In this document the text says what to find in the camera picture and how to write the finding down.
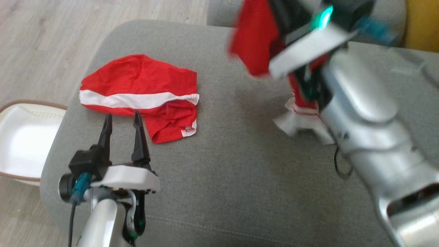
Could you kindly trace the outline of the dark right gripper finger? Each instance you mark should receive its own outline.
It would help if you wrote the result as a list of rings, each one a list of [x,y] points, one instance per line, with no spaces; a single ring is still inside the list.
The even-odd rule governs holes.
[[[311,12],[299,0],[270,0],[282,40],[297,40],[311,30]]]

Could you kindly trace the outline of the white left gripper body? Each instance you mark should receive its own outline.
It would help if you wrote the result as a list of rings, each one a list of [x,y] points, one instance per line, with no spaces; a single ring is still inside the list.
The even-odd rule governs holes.
[[[106,186],[116,189],[130,189],[158,192],[161,189],[157,175],[149,169],[127,165],[108,167],[102,180],[91,183],[91,187]]]

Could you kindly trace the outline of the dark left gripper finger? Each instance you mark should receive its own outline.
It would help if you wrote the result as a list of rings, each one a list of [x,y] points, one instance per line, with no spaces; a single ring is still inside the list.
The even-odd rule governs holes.
[[[144,122],[141,117],[141,113],[138,110],[136,110],[134,113],[133,126],[136,130],[136,133],[131,161],[136,165],[148,165],[151,161],[151,158],[144,131]]]
[[[102,158],[104,161],[110,161],[110,144],[112,134],[112,114],[107,114],[100,133],[98,145],[102,148]]]

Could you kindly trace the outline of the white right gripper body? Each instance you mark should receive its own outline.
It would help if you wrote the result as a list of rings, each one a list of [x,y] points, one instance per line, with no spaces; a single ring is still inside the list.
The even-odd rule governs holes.
[[[270,60],[270,75],[279,79],[348,42],[357,31],[347,32],[336,24],[313,30]]]

